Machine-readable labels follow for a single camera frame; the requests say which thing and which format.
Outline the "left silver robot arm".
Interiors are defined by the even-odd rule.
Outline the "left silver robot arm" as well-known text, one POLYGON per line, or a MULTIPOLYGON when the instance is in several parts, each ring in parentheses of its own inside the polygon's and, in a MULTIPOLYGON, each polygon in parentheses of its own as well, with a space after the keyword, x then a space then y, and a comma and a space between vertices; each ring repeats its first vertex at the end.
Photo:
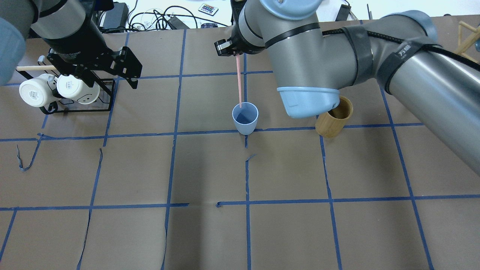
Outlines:
POLYGON ((1 85, 12 78, 33 30, 53 50, 48 58, 61 75, 74 76, 92 87, 99 82, 95 71, 104 71, 137 88, 142 64, 130 48, 113 51, 106 45, 80 1, 2 0, 0 13, 1 85))

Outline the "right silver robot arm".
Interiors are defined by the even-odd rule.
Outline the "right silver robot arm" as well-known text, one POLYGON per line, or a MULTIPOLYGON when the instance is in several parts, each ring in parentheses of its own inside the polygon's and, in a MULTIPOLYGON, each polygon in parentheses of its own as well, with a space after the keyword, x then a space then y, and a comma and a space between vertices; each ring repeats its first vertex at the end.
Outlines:
POLYGON ((479 173, 479 64, 444 49, 427 14, 323 31, 320 0, 231 4, 231 37, 216 41, 218 56, 267 51, 288 116, 326 113, 339 106, 340 89, 374 78, 479 173))

